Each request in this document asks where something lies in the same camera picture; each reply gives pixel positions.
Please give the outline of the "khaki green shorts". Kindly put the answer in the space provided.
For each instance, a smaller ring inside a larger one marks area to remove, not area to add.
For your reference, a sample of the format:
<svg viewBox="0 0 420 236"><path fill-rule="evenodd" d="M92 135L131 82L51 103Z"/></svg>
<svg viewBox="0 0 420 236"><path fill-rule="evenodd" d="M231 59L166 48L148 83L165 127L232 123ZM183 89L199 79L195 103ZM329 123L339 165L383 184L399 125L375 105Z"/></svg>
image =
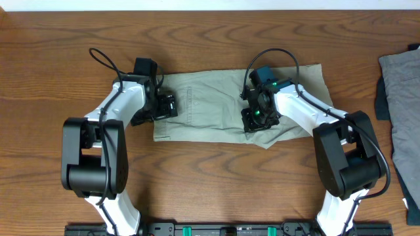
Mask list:
<svg viewBox="0 0 420 236"><path fill-rule="evenodd" d="M178 115L154 123L154 141L255 144L264 149L277 141L309 134L287 117L268 130L246 133L240 98L245 70L228 69L166 75L161 91L173 94Z"/></svg>

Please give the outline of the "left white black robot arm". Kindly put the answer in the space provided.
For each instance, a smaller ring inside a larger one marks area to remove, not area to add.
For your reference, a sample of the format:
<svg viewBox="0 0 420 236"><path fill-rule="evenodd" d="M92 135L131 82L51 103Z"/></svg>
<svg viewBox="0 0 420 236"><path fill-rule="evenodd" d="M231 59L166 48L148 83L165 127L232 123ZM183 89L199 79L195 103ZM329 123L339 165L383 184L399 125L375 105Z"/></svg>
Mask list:
<svg viewBox="0 0 420 236"><path fill-rule="evenodd" d="M125 189L129 173L125 129L177 116L175 97L160 93L160 67L137 58L118 72L111 93L84 117L63 124L61 181L93 205L104 224L66 226L65 235L146 235L140 212Z"/></svg>

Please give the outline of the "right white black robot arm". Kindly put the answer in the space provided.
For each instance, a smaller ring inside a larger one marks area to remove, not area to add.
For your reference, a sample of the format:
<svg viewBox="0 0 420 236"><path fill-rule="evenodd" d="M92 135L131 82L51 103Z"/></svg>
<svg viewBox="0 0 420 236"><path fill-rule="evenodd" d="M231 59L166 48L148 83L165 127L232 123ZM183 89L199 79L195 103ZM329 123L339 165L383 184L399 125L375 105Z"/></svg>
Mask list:
<svg viewBox="0 0 420 236"><path fill-rule="evenodd" d="M314 142L319 177L326 189L316 221L323 235L348 235L354 215L378 179L390 176L369 116L347 113L317 99L299 83L279 80L268 66L246 70L241 98L244 130L258 132L287 117L307 131Z"/></svg>

